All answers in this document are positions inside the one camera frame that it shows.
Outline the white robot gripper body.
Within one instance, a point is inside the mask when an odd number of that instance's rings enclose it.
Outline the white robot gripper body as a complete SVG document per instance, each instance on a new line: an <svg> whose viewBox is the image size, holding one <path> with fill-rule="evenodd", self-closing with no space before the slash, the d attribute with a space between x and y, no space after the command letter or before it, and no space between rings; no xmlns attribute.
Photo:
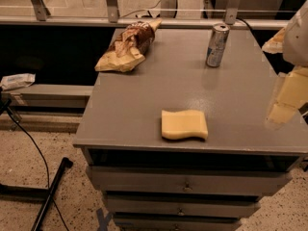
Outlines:
<svg viewBox="0 0 308 231"><path fill-rule="evenodd" d="M308 0L295 13L286 27L283 59L294 65L308 65Z"/></svg>

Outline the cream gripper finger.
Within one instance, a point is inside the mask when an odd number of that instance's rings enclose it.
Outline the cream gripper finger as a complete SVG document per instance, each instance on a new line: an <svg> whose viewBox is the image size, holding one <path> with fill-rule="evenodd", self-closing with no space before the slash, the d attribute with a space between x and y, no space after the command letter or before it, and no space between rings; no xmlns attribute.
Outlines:
<svg viewBox="0 0 308 231"><path fill-rule="evenodd" d="M271 39L264 43L262 50L270 54L282 53L285 31L285 28L279 30Z"/></svg>
<svg viewBox="0 0 308 231"><path fill-rule="evenodd" d="M296 65L288 74L280 73L267 110L266 124L280 128L308 102L308 67Z"/></svg>

